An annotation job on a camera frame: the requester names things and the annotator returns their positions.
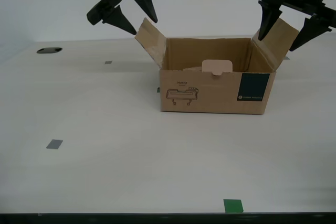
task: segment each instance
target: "open cardboard box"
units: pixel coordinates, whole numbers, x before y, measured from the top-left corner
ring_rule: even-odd
[[[278,19],[263,41],[258,34],[165,38],[145,19],[135,38],[160,67],[161,110],[264,114],[276,70],[299,32]]]

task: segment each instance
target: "green tape marker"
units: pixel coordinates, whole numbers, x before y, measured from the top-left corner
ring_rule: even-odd
[[[239,214],[244,212],[240,199],[224,199],[225,212],[228,214]]]

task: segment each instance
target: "box flap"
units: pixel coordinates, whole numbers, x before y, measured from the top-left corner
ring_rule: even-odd
[[[262,41],[258,39],[258,31],[252,42],[259,48],[268,65],[275,72],[280,67],[298,34],[299,31],[279,18]]]
[[[162,69],[166,53],[166,38],[152,25],[148,19],[144,19],[135,39],[143,46],[157,65]]]

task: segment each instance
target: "gray tape marker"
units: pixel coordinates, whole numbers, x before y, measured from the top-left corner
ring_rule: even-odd
[[[52,149],[52,150],[58,150],[58,148],[61,146],[63,143],[63,140],[51,140],[51,142],[48,144],[47,149]]]

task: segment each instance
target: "white tabletop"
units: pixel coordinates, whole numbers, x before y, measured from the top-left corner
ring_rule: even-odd
[[[256,116],[160,112],[135,40],[36,43],[0,65],[0,212],[335,211],[335,51],[289,54]]]

